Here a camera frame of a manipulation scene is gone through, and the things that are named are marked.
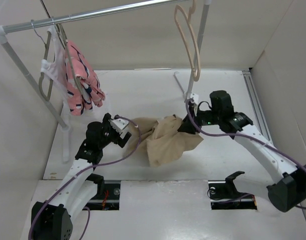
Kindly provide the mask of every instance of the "metal pole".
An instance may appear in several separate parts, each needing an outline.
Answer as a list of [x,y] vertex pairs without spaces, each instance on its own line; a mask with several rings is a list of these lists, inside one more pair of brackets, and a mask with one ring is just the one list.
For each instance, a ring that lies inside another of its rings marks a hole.
[[66,129],[68,127],[67,124],[63,121],[60,114],[56,111],[56,109],[53,107],[53,105],[49,101],[46,101],[42,97],[42,95],[40,93],[40,90],[39,90],[38,83],[35,81],[35,79],[31,75],[31,73],[29,72],[29,70],[25,67],[24,63],[21,61],[21,59],[19,58],[17,53],[14,51],[12,46],[8,42],[2,43],[1,45],[4,48],[4,50],[7,52],[7,54],[11,57],[13,62],[16,64],[18,69],[22,72],[24,77],[27,79],[28,83],[31,85],[31,87],[34,89],[34,91],[37,93],[37,95],[42,99],[43,103],[48,108],[48,110],[52,113],[52,115],[55,117],[55,119],[58,121],[60,126],[63,129]]
[[[201,22],[199,24],[199,30],[198,30],[198,35],[197,35],[197,47],[198,47],[198,52],[201,52],[201,47],[202,47],[202,42],[203,42],[203,36],[204,36],[204,30],[205,30],[205,26],[207,24],[207,18],[208,18],[208,13],[209,13],[209,7],[210,7],[210,3],[211,1],[206,0],[204,1],[204,5],[203,5],[203,11],[202,11],[202,17],[201,17]],[[198,62],[198,57],[197,54],[194,54],[194,67],[197,67],[197,62]],[[192,89],[193,89],[193,72],[191,72],[191,75],[189,77],[189,83],[188,83],[188,88],[187,88],[187,92],[186,92],[186,99],[188,99],[188,96],[192,93]]]
[[[135,9],[142,9],[142,8],[147,8],[147,7],[177,3],[177,2],[184,2],[184,1],[188,1],[188,0],[143,1],[143,2],[132,3],[132,4],[116,6],[116,7],[110,7],[110,8],[100,9],[100,10],[85,11],[85,12],[80,12],[80,13],[75,13],[75,14],[69,14],[66,16],[53,17],[53,20],[52,18],[36,20],[36,21],[33,21],[32,23],[34,25],[34,28],[41,28],[41,27],[51,26],[53,24],[62,24],[62,23],[73,22],[73,21],[78,21],[82,19],[89,19],[89,18],[104,16],[104,15],[109,15],[109,14],[126,12],[130,10],[135,10]],[[19,32],[23,30],[29,30],[29,29],[32,29],[31,22],[3,26],[3,30],[6,34]]]

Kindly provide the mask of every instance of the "clothes hanger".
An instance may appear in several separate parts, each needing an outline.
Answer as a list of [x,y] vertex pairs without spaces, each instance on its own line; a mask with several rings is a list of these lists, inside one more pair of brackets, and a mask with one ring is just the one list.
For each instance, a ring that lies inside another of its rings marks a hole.
[[[36,29],[35,29],[35,27],[34,27],[33,21],[34,21],[34,20],[32,19],[32,20],[31,20],[32,28],[33,28],[35,34],[36,34],[36,35],[42,40],[42,42],[44,43],[45,52],[44,52],[44,57],[43,57],[43,59],[47,60],[47,59],[48,59],[48,55],[49,55],[50,43],[51,43],[51,33],[50,33],[50,32],[47,32],[47,40],[46,40],[46,43],[45,43],[45,41],[43,40],[43,38],[37,33],[37,31],[36,31]],[[44,91],[43,91],[43,87],[42,87],[43,80],[44,80],[44,72],[41,72],[40,77],[39,77],[39,80],[38,80],[39,92],[41,93],[42,97],[43,97],[47,102],[49,102],[49,101],[50,101],[50,98],[51,98],[51,93],[52,93],[53,80],[52,80],[52,79],[49,80],[47,95],[45,95],[45,93],[44,93]]]
[[[64,43],[66,43],[66,34],[64,32],[64,29],[62,27],[62,25],[55,25],[54,24],[54,29],[57,32],[58,35],[58,39],[61,42],[62,47],[65,49]],[[44,52],[44,59],[47,60],[48,58],[48,54],[49,54],[49,49],[50,49],[50,43],[51,43],[51,38],[52,38],[52,33],[50,31],[47,32],[47,41],[45,44],[45,52]],[[46,100],[46,101],[50,101],[51,98],[51,92],[52,92],[52,86],[53,86],[53,79],[49,79],[50,84],[49,84],[49,88],[48,88],[48,93],[47,96],[44,94],[43,89],[42,89],[42,82],[44,80],[45,74],[44,72],[41,72],[39,81],[38,81],[38,87],[39,87],[39,91],[42,95],[42,97]],[[62,148],[63,148],[63,152],[62,152],[62,161],[63,163],[67,163],[70,160],[70,131],[71,131],[71,125],[70,125],[70,117],[69,117],[69,112],[70,110],[68,109],[68,107],[65,107],[65,101],[63,101],[63,110],[61,113],[61,116],[63,118],[63,121],[66,123],[66,128],[60,128],[62,133],[63,133],[63,142],[62,142]]]
[[[180,6],[180,5],[176,5],[175,11],[174,11],[175,24],[176,24],[177,29],[178,29],[181,37],[182,37],[182,40],[183,40],[183,43],[184,43],[184,46],[185,46],[185,49],[186,49],[186,53],[187,53],[187,56],[188,56],[189,64],[190,64],[190,67],[191,67],[191,72],[193,74],[193,80],[195,82],[197,82],[200,79],[200,75],[201,75],[200,52],[199,52],[197,37],[196,37],[196,34],[195,34],[194,29],[193,29],[192,24],[191,24],[191,16],[192,16],[192,14],[194,14],[196,8],[197,8],[197,0],[193,0],[192,6],[188,10],[188,14],[183,9],[183,7]],[[192,38],[192,41],[193,41],[195,54],[197,56],[197,58],[196,58],[197,59],[197,61],[196,61],[197,66],[194,66],[194,55],[192,54],[192,52],[190,50],[187,38],[186,38],[186,36],[183,32],[183,29],[182,29],[182,27],[179,23],[178,16],[177,16],[178,11],[180,11],[183,14],[184,19],[185,19],[186,24],[187,24],[187,27],[189,29],[189,32],[190,32],[190,35],[191,35],[191,38]]]
[[67,44],[68,43],[67,35],[64,32],[63,26],[61,24],[58,25],[58,28],[59,28],[59,31],[57,30],[57,27],[55,27],[57,33],[60,34],[60,36],[63,39],[64,49],[65,49],[65,52],[66,52],[66,54],[68,56],[68,62],[70,64],[70,66],[71,66],[71,73],[73,75],[73,79],[74,79],[75,85],[76,85],[79,93],[83,96],[82,85],[81,85],[80,81],[77,80],[75,72],[74,72],[74,68],[73,68],[73,64],[72,64],[72,59],[71,59],[70,51],[69,51],[68,44]]

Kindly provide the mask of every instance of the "pink garment with pattern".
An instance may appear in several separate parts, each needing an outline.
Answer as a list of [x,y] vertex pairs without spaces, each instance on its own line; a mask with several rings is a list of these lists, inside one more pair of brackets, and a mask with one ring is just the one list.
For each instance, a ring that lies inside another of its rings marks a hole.
[[84,58],[80,49],[72,42],[67,42],[69,54],[71,56],[75,76],[80,80],[83,94],[78,90],[74,82],[71,71],[71,66],[67,54],[65,54],[66,65],[66,79],[67,79],[67,103],[70,112],[74,116],[80,116],[84,110],[92,110],[92,102],[97,107],[103,105],[102,101],[105,100],[105,94],[100,89],[100,82],[97,74],[89,62]]

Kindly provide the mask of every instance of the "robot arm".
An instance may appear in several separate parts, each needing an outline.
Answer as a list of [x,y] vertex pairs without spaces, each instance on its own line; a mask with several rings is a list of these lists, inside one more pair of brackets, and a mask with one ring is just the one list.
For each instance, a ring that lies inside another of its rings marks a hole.
[[[189,112],[199,127],[219,125],[224,133],[246,148],[271,176],[271,179],[263,182],[253,176],[243,176],[242,171],[235,172],[225,179],[224,187],[228,192],[235,196],[250,193],[265,198],[282,212],[287,212],[306,199],[306,173],[286,157],[267,148],[270,146],[275,149],[244,113],[234,111],[231,97],[226,91],[212,92],[210,110],[206,111],[200,110],[202,102],[197,105],[196,96],[191,98],[194,103],[189,103]],[[178,131],[198,133],[188,116],[184,118]],[[241,135],[250,136],[264,144]]]
[[[96,194],[101,195],[104,191],[104,178],[93,174],[95,168],[91,166],[99,164],[103,157],[103,148],[108,144],[114,143],[121,148],[126,145],[131,137],[131,134],[127,132],[128,124],[126,120],[121,118],[111,119],[111,115],[107,113],[102,122],[91,122],[87,126],[86,139],[80,146],[71,168],[58,189],[72,178],[75,178],[75,180],[59,192],[42,211],[34,225],[32,239],[70,239],[73,229],[72,222],[91,198]],[[86,168],[89,169],[77,176],[78,172]],[[43,205],[43,202],[37,202],[33,206],[31,221]]]

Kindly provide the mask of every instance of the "beige cloth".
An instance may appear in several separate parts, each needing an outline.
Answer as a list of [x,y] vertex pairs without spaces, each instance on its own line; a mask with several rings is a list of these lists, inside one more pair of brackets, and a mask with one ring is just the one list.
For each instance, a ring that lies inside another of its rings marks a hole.
[[[137,151],[147,152],[149,165],[158,167],[179,159],[183,152],[195,149],[203,138],[198,134],[178,132],[182,119],[173,115],[163,119],[139,117],[133,119],[141,131],[141,143]],[[139,132],[129,124],[129,131],[136,138],[128,145],[129,154],[139,141]]]

